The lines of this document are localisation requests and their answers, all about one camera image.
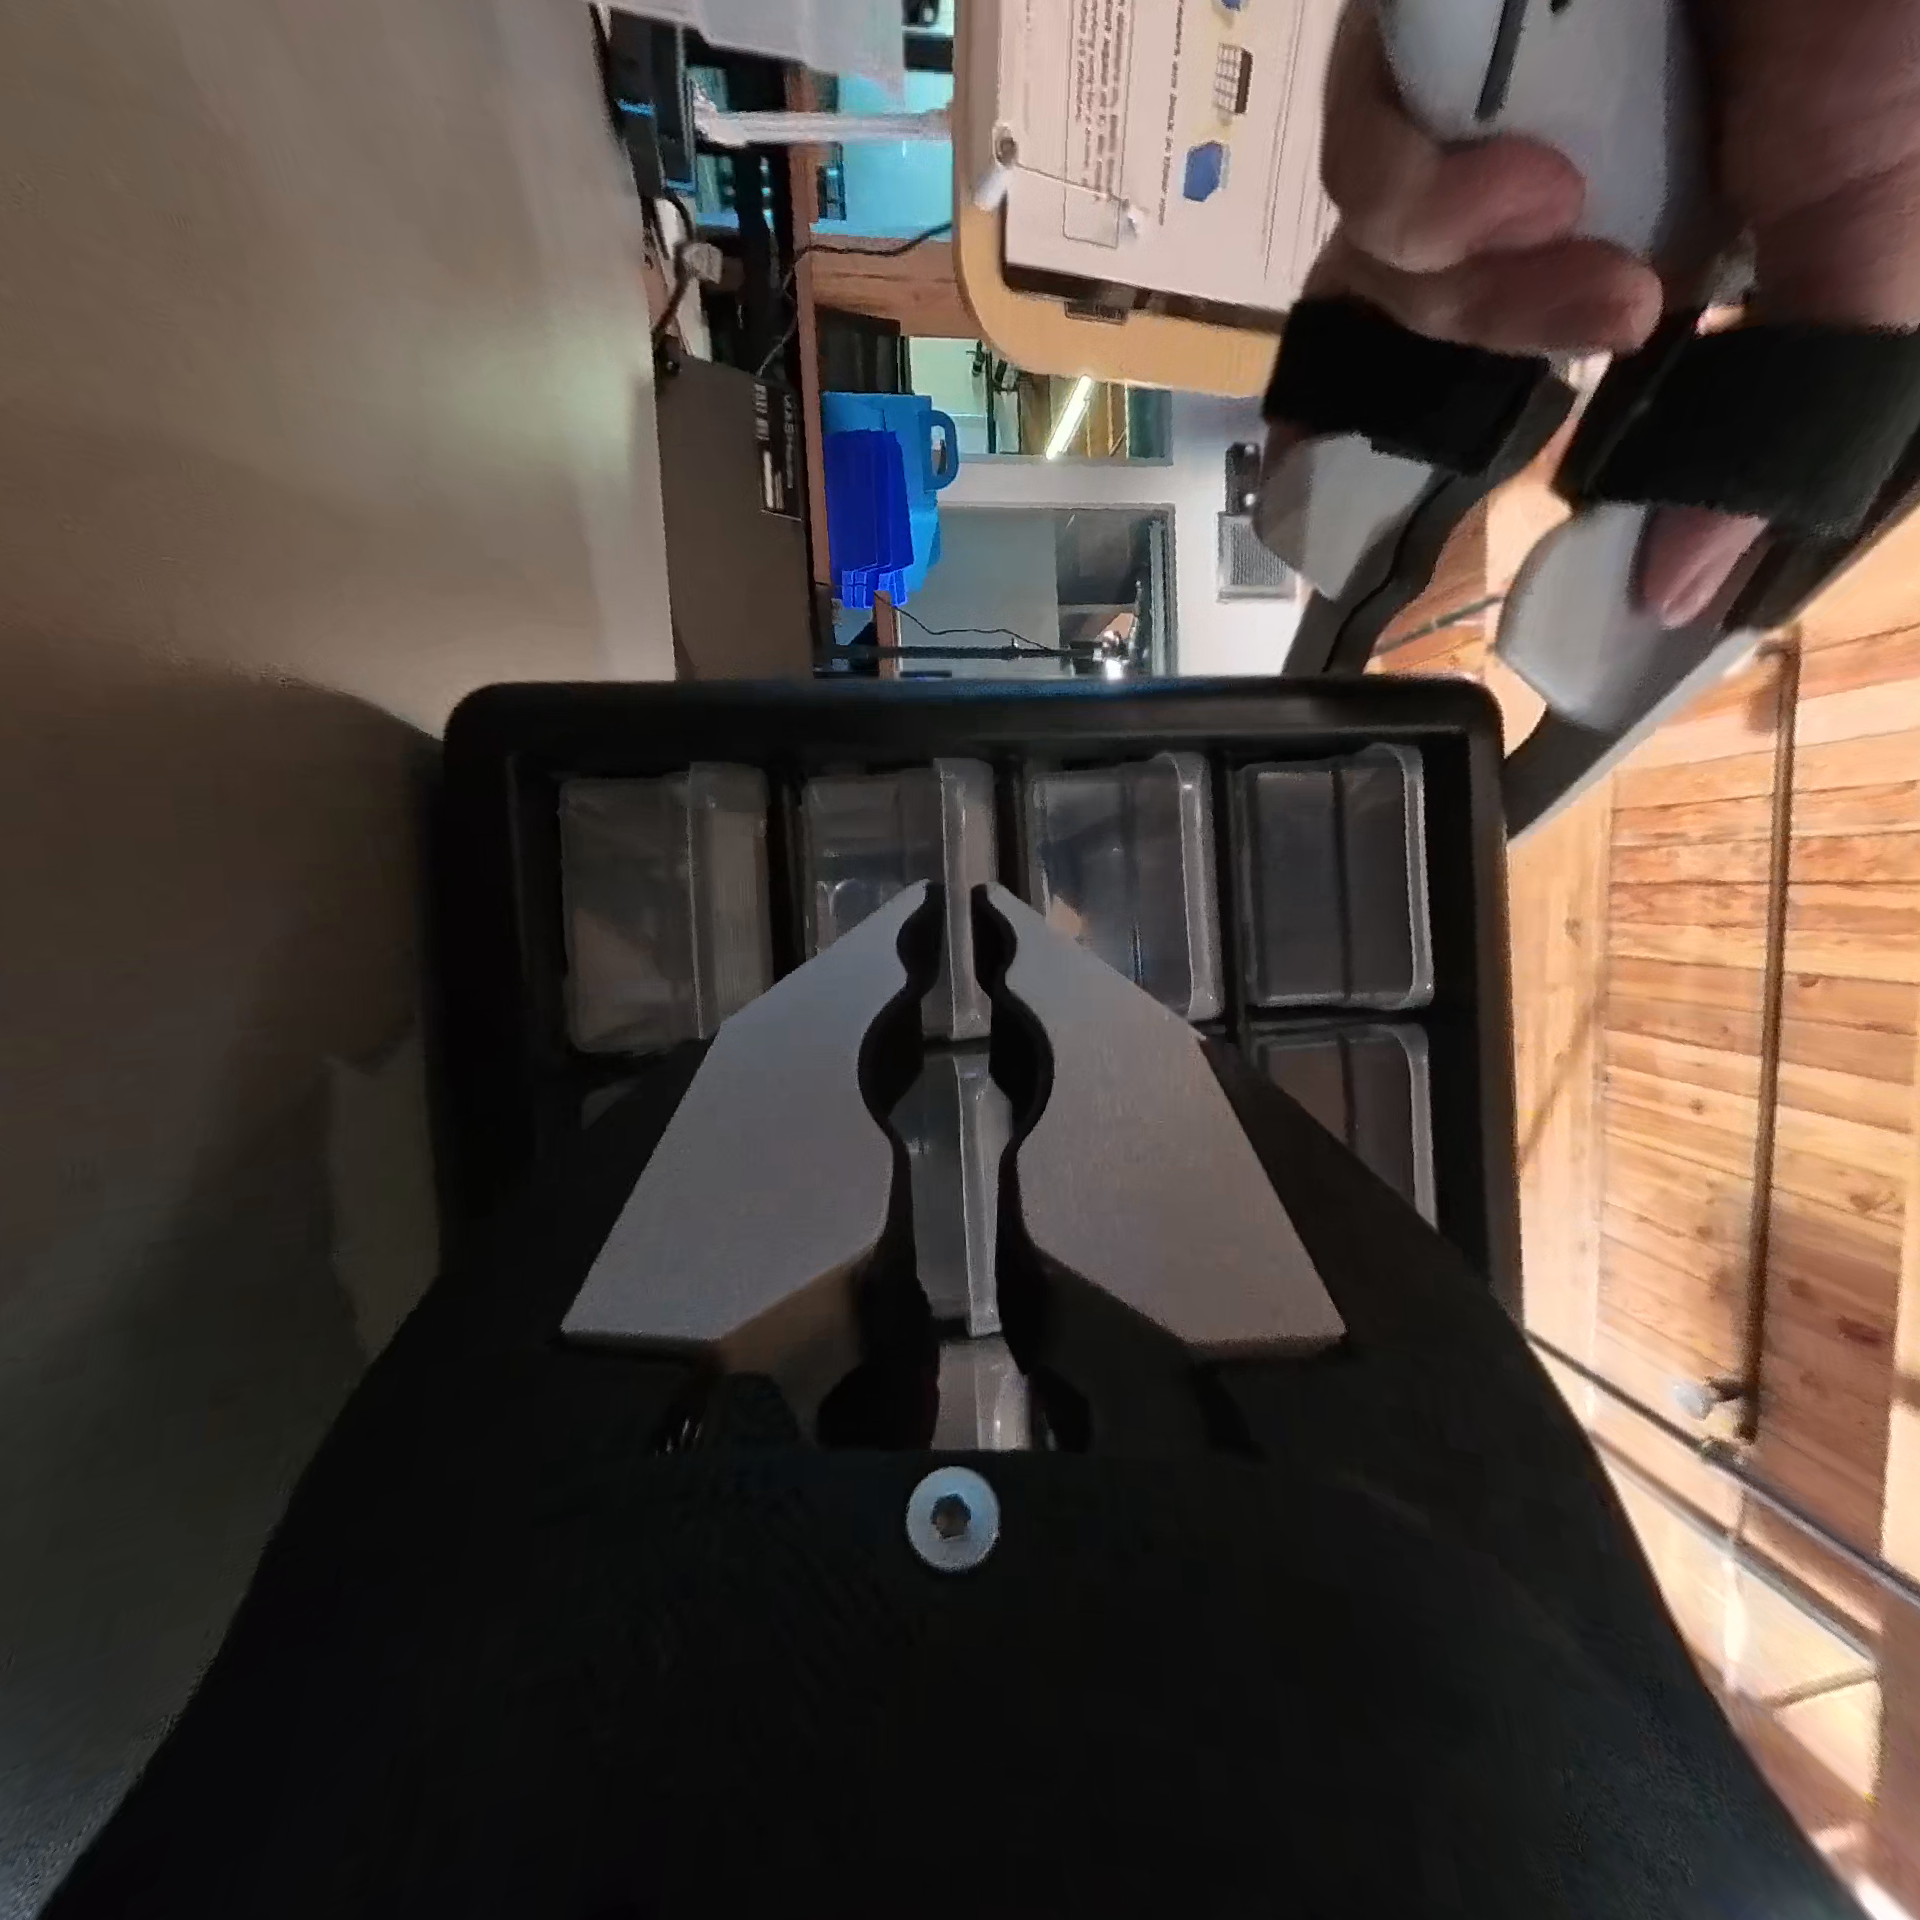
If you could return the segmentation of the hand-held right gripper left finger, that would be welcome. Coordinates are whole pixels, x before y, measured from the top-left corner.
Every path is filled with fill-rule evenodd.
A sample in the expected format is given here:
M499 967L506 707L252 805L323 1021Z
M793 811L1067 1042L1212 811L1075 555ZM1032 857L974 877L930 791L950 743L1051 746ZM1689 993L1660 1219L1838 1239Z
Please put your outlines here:
M560 1331L766 1377L811 1418L934 1371L896 1110L923 1071L934 885L908 885L719 1030Z

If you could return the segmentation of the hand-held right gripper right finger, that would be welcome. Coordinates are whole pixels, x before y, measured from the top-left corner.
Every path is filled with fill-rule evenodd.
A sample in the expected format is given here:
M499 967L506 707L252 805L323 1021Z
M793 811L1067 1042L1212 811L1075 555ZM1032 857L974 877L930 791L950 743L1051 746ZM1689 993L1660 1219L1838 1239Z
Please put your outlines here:
M1007 887L971 898L999 1163L999 1318L1070 1410L1204 1410L1346 1325L1196 1027Z

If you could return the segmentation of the black drawer cabinet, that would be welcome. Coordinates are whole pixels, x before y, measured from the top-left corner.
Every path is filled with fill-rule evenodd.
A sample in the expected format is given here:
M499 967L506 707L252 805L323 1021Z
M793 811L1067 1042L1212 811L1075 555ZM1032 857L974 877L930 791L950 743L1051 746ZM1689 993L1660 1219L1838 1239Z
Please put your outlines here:
M1502 1309L1522 1306L1521 1150L1504 880L1504 722L1466 679L1161 681L518 681L466 696L444 734L438 970L448 1187L476 1219L574 1137L594 1081L624 1075L567 1035L560 784L672 778L697 761L771 779L772 960L802 960L801 783L987 761L1003 784L1041 767L1158 751L1212 765L1217 834L1233 778L1375 746L1425 759L1433 998L1435 1225Z

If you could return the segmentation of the rows of small clear drawers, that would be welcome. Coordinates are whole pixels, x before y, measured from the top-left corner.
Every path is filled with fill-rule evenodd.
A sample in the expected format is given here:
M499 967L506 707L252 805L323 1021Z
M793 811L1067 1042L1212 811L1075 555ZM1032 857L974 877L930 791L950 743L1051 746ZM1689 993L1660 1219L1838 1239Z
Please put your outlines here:
M992 778L998 880L1172 1015L1234 1025L1263 1072L1435 1222L1423 758L1244 767L1233 837L1201 752ZM769 993L769 823L771 779L744 765L560 784L582 1055L710 1041Z

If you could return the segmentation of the person's left hand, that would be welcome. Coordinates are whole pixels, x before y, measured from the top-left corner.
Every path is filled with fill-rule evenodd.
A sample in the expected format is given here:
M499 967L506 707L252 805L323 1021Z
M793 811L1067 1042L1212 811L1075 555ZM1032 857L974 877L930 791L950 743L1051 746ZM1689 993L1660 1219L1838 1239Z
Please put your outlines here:
M1640 605L1702 619L1768 530L1851 533L1916 437L1918 6L1692 6L1724 222L1753 254L1744 322L1688 376L1660 435ZM1623 354L1664 320L1664 279L1579 233L1586 183L1522 138L1444 147L1408 118L1375 6L1329 64L1335 235L1310 297L1354 297L1441 345Z

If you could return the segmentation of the wooden instruction board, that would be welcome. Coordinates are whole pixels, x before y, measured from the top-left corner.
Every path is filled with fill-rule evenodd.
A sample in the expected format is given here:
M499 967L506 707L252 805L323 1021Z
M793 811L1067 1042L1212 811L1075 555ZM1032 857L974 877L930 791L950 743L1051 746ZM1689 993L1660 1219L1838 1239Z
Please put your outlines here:
M953 261L1019 370L1255 400L1334 229L1339 2L953 9Z

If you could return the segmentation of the wooden pillar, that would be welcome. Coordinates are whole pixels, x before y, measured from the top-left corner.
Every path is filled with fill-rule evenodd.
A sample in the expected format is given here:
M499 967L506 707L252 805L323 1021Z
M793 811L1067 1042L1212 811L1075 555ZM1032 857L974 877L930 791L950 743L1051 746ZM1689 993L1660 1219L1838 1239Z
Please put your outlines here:
M905 339L980 339L958 279L950 227L912 243L817 235L795 279L814 306L892 326Z

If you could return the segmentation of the stack of blue bins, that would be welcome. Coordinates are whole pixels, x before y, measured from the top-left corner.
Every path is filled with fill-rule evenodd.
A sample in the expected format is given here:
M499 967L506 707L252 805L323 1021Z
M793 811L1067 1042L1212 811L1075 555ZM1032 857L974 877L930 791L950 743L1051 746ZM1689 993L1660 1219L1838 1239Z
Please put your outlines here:
M828 568L843 609L903 607L914 563L905 453L886 427L833 433L824 442Z

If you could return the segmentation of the blue handled caddy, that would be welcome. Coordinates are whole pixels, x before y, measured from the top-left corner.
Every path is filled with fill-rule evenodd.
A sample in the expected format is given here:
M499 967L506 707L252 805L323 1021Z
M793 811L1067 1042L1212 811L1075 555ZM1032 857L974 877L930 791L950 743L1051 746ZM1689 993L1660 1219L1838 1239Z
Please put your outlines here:
M961 469L958 431L947 415L916 393L828 391L824 397L824 440L854 427L886 427L903 447L914 535L908 605L943 555L940 495Z

